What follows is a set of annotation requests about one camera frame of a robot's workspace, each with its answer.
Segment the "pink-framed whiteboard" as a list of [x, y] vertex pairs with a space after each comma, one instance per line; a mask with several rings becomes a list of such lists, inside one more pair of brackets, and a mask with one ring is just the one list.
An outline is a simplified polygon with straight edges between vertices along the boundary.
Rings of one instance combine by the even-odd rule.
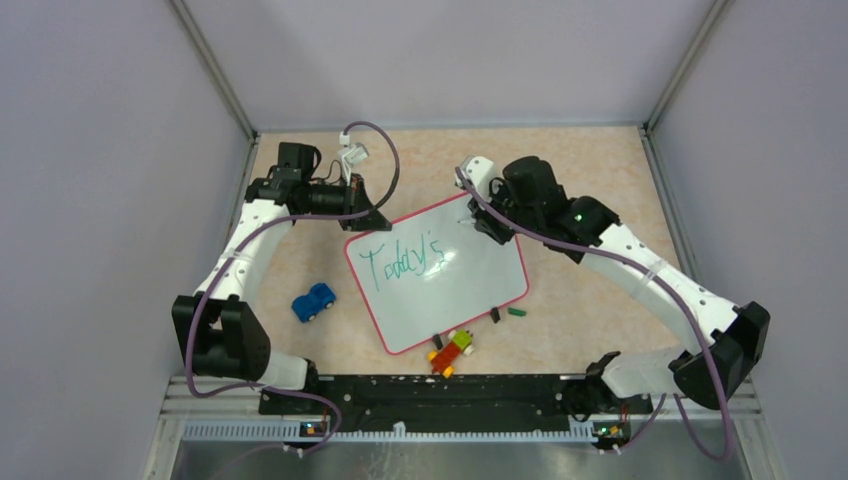
[[518, 240], [500, 245], [473, 226], [469, 194], [348, 240], [344, 254], [384, 350], [399, 355], [527, 295]]

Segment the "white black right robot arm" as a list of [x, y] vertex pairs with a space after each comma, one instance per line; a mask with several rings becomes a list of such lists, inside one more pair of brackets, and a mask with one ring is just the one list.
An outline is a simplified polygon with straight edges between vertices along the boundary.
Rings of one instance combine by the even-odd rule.
[[647, 353], [610, 353], [592, 364], [589, 404], [612, 412], [636, 395], [678, 395], [710, 409], [730, 397], [760, 361], [770, 314], [738, 305], [692, 280], [651, 250], [592, 196], [570, 197], [549, 162], [527, 156], [501, 173], [481, 156], [455, 169], [469, 192], [476, 231], [504, 245], [517, 234], [541, 242], [613, 282], [652, 313], [678, 345]]

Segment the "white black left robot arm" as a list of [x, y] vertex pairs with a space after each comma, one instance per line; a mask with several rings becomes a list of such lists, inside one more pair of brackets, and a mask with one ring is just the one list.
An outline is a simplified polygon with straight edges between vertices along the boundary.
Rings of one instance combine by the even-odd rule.
[[297, 413], [317, 407], [321, 388], [308, 378], [308, 360], [274, 350], [251, 305], [277, 246], [297, 221], [335, 220], [353, 232], [391, 229], [368, 198], [363, 177], [352, 170], [367, 159], [366, 147], [345, 139], [339, 155], [341, 180], [320, 182], [314, 177], [321, 163], [318, 148], [282, 142], [276, 164], [247, 187], [240, 218], [213, 271], [171, 309], [188, 374], [283, 389], [283, 401]]

